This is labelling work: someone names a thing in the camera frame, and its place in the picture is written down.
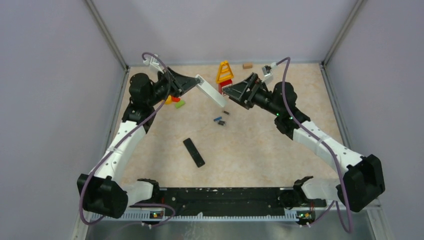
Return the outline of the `white air conditioner remote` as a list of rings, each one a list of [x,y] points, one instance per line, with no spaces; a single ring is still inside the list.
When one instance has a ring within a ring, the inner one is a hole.
[[[196,87],[207,97],[209,97],[219,107],[224,108],[227,101],[223,95],[221,95],[209,82],[207,82],[200,74],[197,74],[195,78],[199,81]]]

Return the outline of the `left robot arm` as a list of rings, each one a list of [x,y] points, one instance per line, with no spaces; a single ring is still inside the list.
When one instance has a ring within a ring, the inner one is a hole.
[[[129,104],[115,138],[90,173],[81,174],[77,180],[79,215],[83,223],[92,225],[85,218],[85,213],[117,219],[127,207],[138,202],[143,201],[149,207],[160,202],[161,194],[155,190],[157,183],[153,180],[137,180],[129,186],[121,187],[119,183],[123,171],[167,98],[181,97],[192,88],[200,87],[203,82],[200,76],[181,75],[169,67],[157,72],[156,82],[142,72],[129,79]]]

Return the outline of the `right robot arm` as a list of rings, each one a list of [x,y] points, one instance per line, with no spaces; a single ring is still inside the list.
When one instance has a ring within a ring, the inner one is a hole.
[[[291,83],[278,82],[269,90],[252,73],[222,91],[247,110],[258,106],[275,115],[274,124],[280,133],[304,145],[336,172],[333,179],[307,176],[297,180],[293,186],[297,205],[307,206],[315,199],[338,201],[358,213],[386,190],[380,159],[357,153],[321,130],[297,108],[298,96]]]

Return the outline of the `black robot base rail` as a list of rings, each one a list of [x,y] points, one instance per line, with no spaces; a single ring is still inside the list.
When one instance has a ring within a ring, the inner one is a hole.
[[[287,221],[311,223],[323,199],[307,199],[292,187],[159,187],[141,200],[146,220],[171,221]]]

